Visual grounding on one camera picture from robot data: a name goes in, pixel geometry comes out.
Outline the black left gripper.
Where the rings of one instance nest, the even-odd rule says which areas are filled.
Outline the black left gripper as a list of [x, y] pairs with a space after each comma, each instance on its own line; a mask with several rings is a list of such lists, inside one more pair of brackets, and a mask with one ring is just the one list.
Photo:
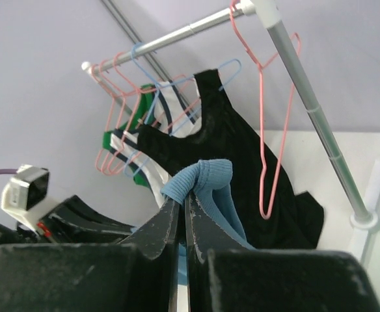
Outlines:
[[79, 196], [73, 195], [54, 209], [34, 208], [16, 210], [14, 219], [52, 243], [74, 243], [77, 228], [87, 231], [131, 233], [134, 229], [106, 217], [89, 207]]

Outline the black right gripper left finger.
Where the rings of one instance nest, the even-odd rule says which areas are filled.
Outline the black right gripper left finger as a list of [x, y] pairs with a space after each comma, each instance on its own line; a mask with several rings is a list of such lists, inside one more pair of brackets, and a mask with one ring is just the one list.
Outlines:
[[0, 246], [0, 311], [175, 311], [180, 210], [118, 244]]

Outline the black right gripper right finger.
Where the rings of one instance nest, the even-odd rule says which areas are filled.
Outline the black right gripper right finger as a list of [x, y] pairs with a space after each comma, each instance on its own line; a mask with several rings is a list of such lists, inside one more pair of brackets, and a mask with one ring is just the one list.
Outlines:
[[350, 254], [249, 250], [185, 200], [190, 311], [380, 311], [370, 280]]

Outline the blue tank top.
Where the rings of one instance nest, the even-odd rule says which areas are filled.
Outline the blue tank top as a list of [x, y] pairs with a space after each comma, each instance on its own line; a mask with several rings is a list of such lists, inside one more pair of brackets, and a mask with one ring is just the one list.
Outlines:
[[203, 211], [242, 246], [253, 250], [247, 242], [245, 230], [236, 212], [230, 182], [233, 176], [232, 162], [228, 159], [199, 160], [174, 175], [160, 190], [164, 198], [180, 204], [190, 192], [201, 203]]

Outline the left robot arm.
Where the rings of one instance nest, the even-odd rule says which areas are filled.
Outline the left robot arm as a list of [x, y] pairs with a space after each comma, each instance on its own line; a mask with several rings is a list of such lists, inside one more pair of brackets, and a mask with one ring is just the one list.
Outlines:
[[112, 243], [130, 236], [135, 227], [103, 216], [74, 195], [40, 219], [40, 232], [0, 224], [2, 244]]

